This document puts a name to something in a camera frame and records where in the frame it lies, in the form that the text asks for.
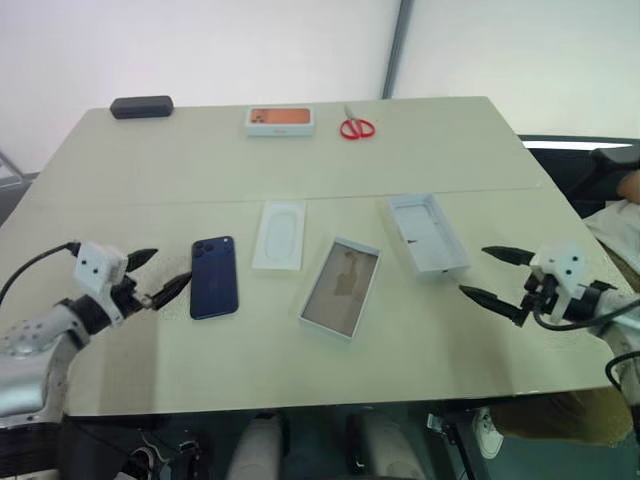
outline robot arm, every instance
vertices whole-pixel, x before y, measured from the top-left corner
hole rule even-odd
[[[153,296],[137,292],[126,273],[155,253],[147,249],[127,257],[110,247],[83,243],[75,277],[85,295],[63,300],[0,336],[0,478],[25,473],[56,478],[57,432],[71,361],[92,335],[142,309],[162,308],[191,279],[191,273],[179,275]]]
[[[622,294],[599,281],[589,286],[580,284],[586,262],[584,253],[575,245],[544,246],[537,254],[510,247],[487,247],[483,251],[499,260],[531,268],[520,307],[478,288],[460,286],[462,292],[519,327],[533,313],[536,323],[543,328],[554,331],[584,328],[604,340],[615,356],[605,367],[605,373],[622,391],[640,442],[640,295]],[[549,316],[550,322],[542,319],[543,314]],[[563,319],[569,323],[561,324]],[[614,369],[619,380],[613,376]]]

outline red scissors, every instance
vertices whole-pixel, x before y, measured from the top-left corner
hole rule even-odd
[[[373,137],[376,127],[371,122],[356,118],[351,109],[345,105],[344,114],[347,119],[340,124],[340,135],[348,140],[358,140],[360,138]]]

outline white plastic tray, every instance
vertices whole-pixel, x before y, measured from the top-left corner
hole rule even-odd
[[[469,256],[435,196],[391,197],[389,209],[419,280],[470,266]]]

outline blue smartphone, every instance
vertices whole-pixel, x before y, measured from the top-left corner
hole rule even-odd
[[[231,237],[191,246],[191,318],[217,317],[238,309],[236,251]]]

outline table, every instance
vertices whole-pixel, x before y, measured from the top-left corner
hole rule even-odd
[[[628,289],[486,99],[356,103],[352,108],[357,114],[378,123],[376,148],[337,136],[341,104],[315,108],[315,137],[259,142],[242,135],[243,107],[179,108],[167,119],[130,124],[94,110],[80,121],[0,229],[0,278],[47,247],[81,238],[125,252],[159,248],[157,258],[134,273],[143,289],[153,291],[189,268],[194,240],[230,234],[236,242],[240,308],[227,317],[193,321],[184,292],[161,312],[141,313],[102,332],[72,366],[69,414],[479,398],[607,384],[603,368],[611,353],[604,343],[584,332],[548,332],[532,321],[519,329],[457,289],[464,283],[519,301],[527,269],[498,262],[480,248],[502,244],[535,250],[557,239],[571,239],[585,249],[590,279]],[[394,115],[387,118],[382,112]],[[422,118],[437,135],[387,135],[388,130],[403,131],[403,118]],[[445,125],[437,121],[443,118],[449,119]],[[490,140],[477,133],[481,125]],[[455,142],[456,135],[447,133],[451,130],[459,137]],[[216,141],[201,138],[206,132],[220,140],[224,162],[214,159]],[[175,150],[163,153],[154,143],[186,148],[188,139],[198,148],[185,150],[183,160],[176,162]],[[92,142],[105,147],[96,150],[97,160],[88,155]],[[394,148],[398,152],[392,162],[385,152]],[[118,149],[122,156],[113,155]],[[279,149],[282,154],[276,156]],[[332,154],[322,155],[325,149]],[[256,158],[262,150],[268,153]],[[473,155],[474,150],[480,153]],[[307,163],[300,166],[296,161],[304,151]],[[106,168],[108,157],[122,182],[110,183],[118,174]],[[353,165],[344,165],[350,161]],[[366,175],[354,166],[365,168]],[[133,170],[126,176],[128,167]],[[175,178],[164,176],[169,172]],[[207,183],[205,176],[216,188],[200,188]],[[188,188],[187,181],[198,188]],[[388,194],[427,191],[442,192],[438,199],[469,251],[472,268],[461,279],[442,277],[425,286],[403,264],[382,207]],[[250,268],[267,198],[307,202],[300,272]],[[383,252],[351,343],[296,319],[337,235]],[[34,267],[8,296],[1,325],[77,294],[72,266],[72,259],[60,255]]]

